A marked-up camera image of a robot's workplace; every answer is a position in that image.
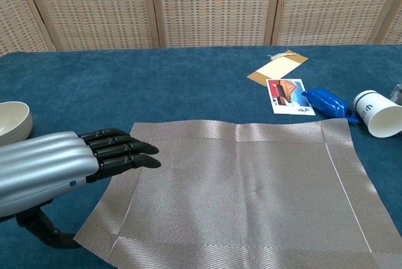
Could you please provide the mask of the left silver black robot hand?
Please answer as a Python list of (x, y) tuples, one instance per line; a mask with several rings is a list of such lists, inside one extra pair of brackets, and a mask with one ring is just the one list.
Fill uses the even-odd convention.
[(158, 168), (157, 147), (120, 129), (86, 134), (63, 131), (1, 147), (1, 221), (15, 219), (43, 244), (80, 247), (41, 210), (53, 199), (86, 184), (136, 168)]

